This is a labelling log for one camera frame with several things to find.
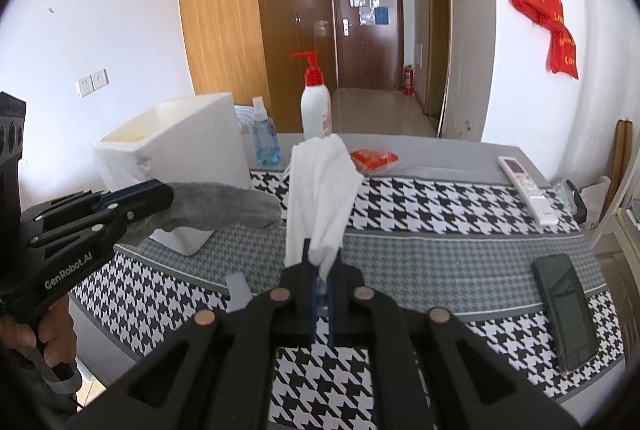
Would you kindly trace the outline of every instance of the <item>screw head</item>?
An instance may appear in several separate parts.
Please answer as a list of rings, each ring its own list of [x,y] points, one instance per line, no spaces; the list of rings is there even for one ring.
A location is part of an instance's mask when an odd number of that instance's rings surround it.
[[[269,296],[274,302],[284,302],[285,300],[289,300],[291,292],[286,287],[276,287],[271,290]]]
[[[451,320],[451,311],[444,309],[444,307],[434,307],[429,311],[429,318],[436,324],[446,324]]]
[[[203,311],[198,311],[193,315],[193,320],[196,324],[201,326],[211,325],[216,321],[216,314],[213,311],[209,311],[205,309]]]
[[[353,296],[358,300],[371,300],[375,292],[366,285],[361,285],[353,291]]]

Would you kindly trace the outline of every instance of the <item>red fire extinguisher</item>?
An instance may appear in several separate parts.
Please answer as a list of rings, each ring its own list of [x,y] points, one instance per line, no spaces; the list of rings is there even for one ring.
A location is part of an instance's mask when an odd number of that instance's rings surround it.
[[[414,94],[414,68],[410,65],[404,68],[404,85],[402,85],[402,94],[411,96]]]

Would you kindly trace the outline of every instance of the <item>door frame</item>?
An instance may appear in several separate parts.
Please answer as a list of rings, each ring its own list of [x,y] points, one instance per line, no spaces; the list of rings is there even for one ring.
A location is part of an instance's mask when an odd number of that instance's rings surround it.
[[[404,0],[396,0],[398,9],[398,90],[402,88],[404,80]],[[335,55],[337,62],[338,89],[340,88],[340,68],[342,67],[342,18],[340,13],[340,0],[334,0],[334,23],[335,23]]]
[[[427,86],[426,86],[426,93],[424,95],[424,108],[423,111],[426,114],[427,111],[427,102],[429,100],[429,90],[431,88],[431,81],[430,81],[430,75],[431,75],[431,17],[432,17],[432,11],[433,11],[433,0],[429,0],[429,54],[427,57],[427,71],[426,71],[426,78],[427,78]],[[451,51],[452,51],[452,45],[453,45],[453,0],[449,0],[449,46],[447,48],[447,53],[449,54],[449,56],[447,57],[447,79],[445,80],[445,86],[444,86],[444,98],[442,99],[442,108],[440,110],[440,121],[438,123],[438,132],[436,133],[436,137],[441,137],[442,136],[442,125],[443,125],[443,121],[444,121],[444,115],[446,112],[446,107],[447,107],[447,97],[449,95],[449,78],[451,76]]]

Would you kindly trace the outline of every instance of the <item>bottle cap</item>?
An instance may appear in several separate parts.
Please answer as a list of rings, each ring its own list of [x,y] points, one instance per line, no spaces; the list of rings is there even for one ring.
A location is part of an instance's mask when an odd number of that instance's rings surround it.
[[[305,85],[316,86],[324,84],[324,75],[318,67],[318,51],[302,51],[291,55],[292,58],[301,58],[306,56],[309,67],[305,72]]]
[[[264,100],[261,96],[254,98],[255,121],[265,121],[268,118],[267,109],[264,108]]]

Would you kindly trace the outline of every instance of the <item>white plastic bin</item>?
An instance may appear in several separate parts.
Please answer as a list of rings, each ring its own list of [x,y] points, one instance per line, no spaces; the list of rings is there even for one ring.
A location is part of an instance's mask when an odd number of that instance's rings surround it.
[[[107,134],[94,146],[94,162],[110,190],[148,179],[251,186],[231,93],[171,100]],[[192,255],[212,232],[156,230],[159,243]]]

